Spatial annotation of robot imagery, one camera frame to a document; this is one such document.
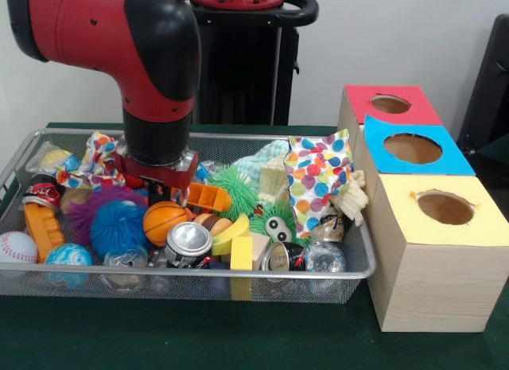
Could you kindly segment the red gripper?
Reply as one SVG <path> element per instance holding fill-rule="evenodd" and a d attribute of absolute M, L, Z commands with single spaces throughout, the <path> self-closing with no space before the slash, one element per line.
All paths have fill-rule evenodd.
<path fill-rule="evenodd" d="M 116 167 L 119 172 L 177 189 L 186 189 L 189 186 L 197 166 L 197 152 L 186 152 L 180 161 L 167 166 L 146 165 L 129 155 L 116 154 Z"/>

